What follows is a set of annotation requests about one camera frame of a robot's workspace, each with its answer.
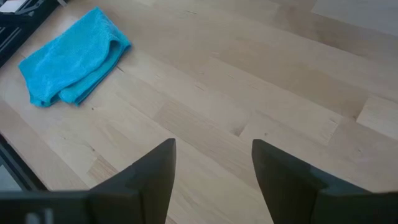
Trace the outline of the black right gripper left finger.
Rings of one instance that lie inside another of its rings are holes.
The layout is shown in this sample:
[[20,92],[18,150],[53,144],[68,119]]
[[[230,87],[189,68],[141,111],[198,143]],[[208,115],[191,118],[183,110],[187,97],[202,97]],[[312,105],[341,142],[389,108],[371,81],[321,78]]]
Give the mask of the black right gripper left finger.
[[169,138],[89,190],[0,192],[0,224],[165,224],[175,168]]

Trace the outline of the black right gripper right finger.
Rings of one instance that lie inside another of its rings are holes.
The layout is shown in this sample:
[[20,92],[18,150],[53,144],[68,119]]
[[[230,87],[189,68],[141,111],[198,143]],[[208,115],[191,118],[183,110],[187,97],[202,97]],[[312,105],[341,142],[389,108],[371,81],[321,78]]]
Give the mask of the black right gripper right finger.
[[367,191],[262,139],[252,161],[274,224],[398,224],[398,191]]

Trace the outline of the black crossbar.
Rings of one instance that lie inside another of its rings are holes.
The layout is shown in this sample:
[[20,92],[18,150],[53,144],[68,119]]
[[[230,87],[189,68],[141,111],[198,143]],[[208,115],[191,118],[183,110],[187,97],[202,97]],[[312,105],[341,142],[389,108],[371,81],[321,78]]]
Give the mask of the black crossbar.
[[47,191],[42,181],[1,134],[0,191]]

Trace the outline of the turquoise blue cloth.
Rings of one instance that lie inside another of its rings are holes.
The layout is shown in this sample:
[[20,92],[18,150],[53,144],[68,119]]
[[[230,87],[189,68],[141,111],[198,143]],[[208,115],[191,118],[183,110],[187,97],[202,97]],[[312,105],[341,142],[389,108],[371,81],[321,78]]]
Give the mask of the turquoise blue cloth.
[[131,46],[100,8],[90,10],[19,64],[30,102],[80,105]]

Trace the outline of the black aluminium table frame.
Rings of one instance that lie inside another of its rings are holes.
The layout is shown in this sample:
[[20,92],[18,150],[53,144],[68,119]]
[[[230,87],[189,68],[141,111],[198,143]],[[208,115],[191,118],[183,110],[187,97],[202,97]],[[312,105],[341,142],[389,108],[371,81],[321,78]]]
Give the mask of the black aluminium table frame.
[[0,0],[0,68],[58,7],[70,0]]

